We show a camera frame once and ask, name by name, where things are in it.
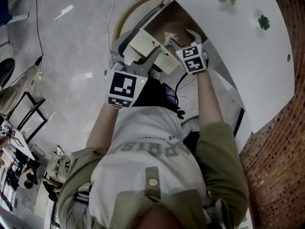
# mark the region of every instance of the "chair backrest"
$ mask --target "chair backrest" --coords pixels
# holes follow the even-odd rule
[[[8,0],[0,0],[0,26],[6,25],[11,19]]]
[[[0,62],[0,89],[9,81],[15,69],[15,60],[8,58]]]
[[[4,118],[0,115],[0,125],[2,125]]]

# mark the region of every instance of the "black cable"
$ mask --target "black cable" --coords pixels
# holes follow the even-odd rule
[[[181,83],[181,81],[187,76],[187,73],[185,73],[181,79],[178,81],[177,85],[176,85],[176,89],[175,89],[175,98],[176,98],[176,104],[179,105],[179,100],[178,100],[178,96],[177,96],[177,90],[178,90],[178,86]]]
[[[40,36],[39,36],[39,28],[38,28],[38,0],[36,0],[36,27],[37,27],[37,36],[39,39],[39,44],[40,44],[40,49],[41,49],[41,59],[43,57],[43,50],[42,50],[42,45],[41,45],[41,40],[40,40]]]

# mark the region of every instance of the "table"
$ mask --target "table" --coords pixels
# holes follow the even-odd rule
[[[32,160],[35,160],[33,154],[31,153],[26,141],[24,140],[24,137],[22,135],[22,133],[20,131],[18,131],[15,127],[11,126],[6,120],[3,121],[1,126],[9,126],[11,129],[13,129],[15,131],[15,136],[14,138],[11,140],[11,144],[17,148],[18,150],[20,150],[23,154],[25,154],[27,157],[29,157]]]
[[[273,119],[295,92],[290,40],[276,0],[175,0],[211,41],[232,78],[257,132]],[[262,30],[261,15],[270,28]]]

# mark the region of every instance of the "tiled floor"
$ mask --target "tiled floor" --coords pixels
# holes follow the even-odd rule
[[[110,40],[119,16],[134,1],[115,0],[109,24]],[[132,29],[157,3],[151,1],[138,8],[127,20],[123,31]],[[0,60],[12,57],[16,61],[11,82],[33,65],[41,52],[36,32],[35,0],[12,0],[10,5],[13,15],[30,13],[27,20],[0,28],[0,44],[7,38],[11,42],[0,49]],[[70,5],[73,5],[71,11],[54,20]],[[106,25],[111,7],[112,0],[38,0],[45,76],[41,83],[36,83],[34,96],[46,99],[41,111],[49,121],[32,142],[47,155],[57,144],[67,154],[84,148],[104,101],[103,72],[108,67]],[[161,80],[174,88],[183,73],[177,68],[170,76],[162,74]],[[193,78],[187,76],[180,87]],[[213,73],[212,78],[224,119],[234,127],[240,108]],[[178,95],[188,99],[189,107],[186,98],[181,98],[181,104],[188,107],[186,118],[197,115],[197,81],[179,90]],[[32,122],[38,121],[34,116]],[[28,126],[25,131],[31,132],[31,128]]]

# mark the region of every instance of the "button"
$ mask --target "button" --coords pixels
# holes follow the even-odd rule
[[[148,183],[152,187],[155,187],[156,185],[158,185],[158,181],[156,179],[150,179]]]

